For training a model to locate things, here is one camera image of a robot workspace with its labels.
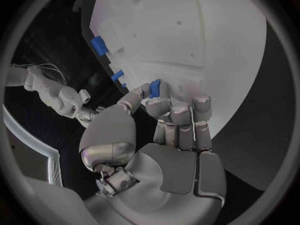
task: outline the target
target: blue object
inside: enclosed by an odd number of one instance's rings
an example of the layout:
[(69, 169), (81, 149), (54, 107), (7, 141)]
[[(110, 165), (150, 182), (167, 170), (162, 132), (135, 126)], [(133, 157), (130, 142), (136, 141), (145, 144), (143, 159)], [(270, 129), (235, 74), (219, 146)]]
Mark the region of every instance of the blue object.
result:
[(109, 51), (100, 36), (94, 37), (90, 42), (100, 57)]
[(159, 98), (160, 96), (160, 84), (161, 80), (156, 79), (155, 81), (151, 82), (150, 84), (150, 96), (149, 98)]
[(120, 70), (117, 73), (115, 73), (114, 75), (112, 75), (110, 78), (111, 78), (111, 80), (113, 80), (115, 82), (118, 80), (119, 77), (121, 77), (123, 75), (124, 75), (124, 72), (122, 70)]

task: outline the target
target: blue block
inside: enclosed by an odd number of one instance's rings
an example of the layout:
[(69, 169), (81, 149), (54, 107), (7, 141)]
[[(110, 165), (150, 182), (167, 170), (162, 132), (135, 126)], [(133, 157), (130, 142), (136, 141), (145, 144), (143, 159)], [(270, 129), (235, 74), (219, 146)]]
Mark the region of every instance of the blue block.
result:
[(100, 57), (109, 51), (100, 36), (94, 37), (90, 42)]
[(117, 73), (115, 73), (114, 75), (112, 75), (110, 78), (111, 78), (111, 80), (113, 80), (115, 82), (118, 80), (119, 77), (121, 77), (123, 75), (124, 75), (124, 72), (122, 70), (120, 70)]
[(150, 84), (150, 96), (149, 98), (159, 98), (160, 97), (160, 84), (161, 80), (156, 79)]

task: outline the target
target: white robotic arm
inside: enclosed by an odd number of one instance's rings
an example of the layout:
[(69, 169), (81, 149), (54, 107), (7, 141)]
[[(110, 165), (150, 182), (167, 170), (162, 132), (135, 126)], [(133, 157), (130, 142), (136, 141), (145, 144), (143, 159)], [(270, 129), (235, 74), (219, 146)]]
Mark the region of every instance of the white robotic arm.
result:
[(27, 91), (37, 91), (40, 99), (59, 115), (76, 118), (82, 126), (88, 127), (97, 114), (83, 104), (90, 100), (86, 90), (78, 93), (69, 86), (45, 77), (41, 68), (30, 66), (27, 68), (12, 66), (9, 70), (6, 86), (24, 86)]

